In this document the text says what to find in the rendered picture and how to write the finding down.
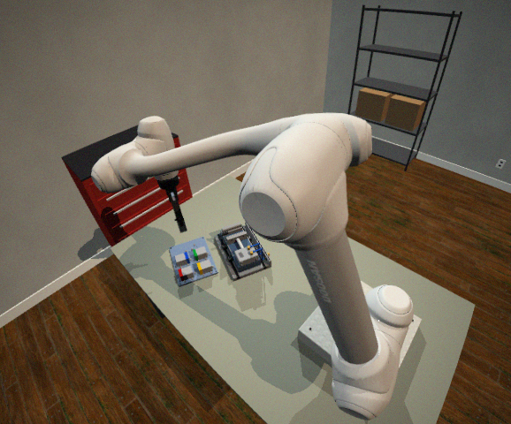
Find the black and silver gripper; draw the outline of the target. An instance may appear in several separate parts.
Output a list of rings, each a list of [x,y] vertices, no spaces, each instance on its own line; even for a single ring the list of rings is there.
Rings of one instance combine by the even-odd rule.
[[[177,189],[175,189],[176,186],[179,184],[178,175],[175,178],[167,180],[167,181],[157,180],[157,183],[161,189],[164,189],[166,191],[169,201],[172,204],[172,207],[173,207],[173,210],[174,210],[177,222],[178,222],[180,233],[187,231],[187,227],[186,227],[183,215],[180,210],[179,202],[178,202],[178,200],[179,200],[178,192],[177,192]],[[174,220],[176,221],[176,219],[174,219]]]

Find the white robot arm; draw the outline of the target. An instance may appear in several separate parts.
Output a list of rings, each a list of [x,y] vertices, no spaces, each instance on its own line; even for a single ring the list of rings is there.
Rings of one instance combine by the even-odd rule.
[[[332,394],[338,408],[362,420],[377,418],[391,400],[414,308],[393,285],[364,296],[345,231],[345,171],[371,155],[371,126],[343,113],[304,114],[175,148],[165,120],[153,116],[140,121],[137,133],[92,168],[101,192],[116,193],[151,177],[170,180],[179,170],[230,156],[256,155],[240,186],[240,212],[257,235],[295,249],[334,340]]]

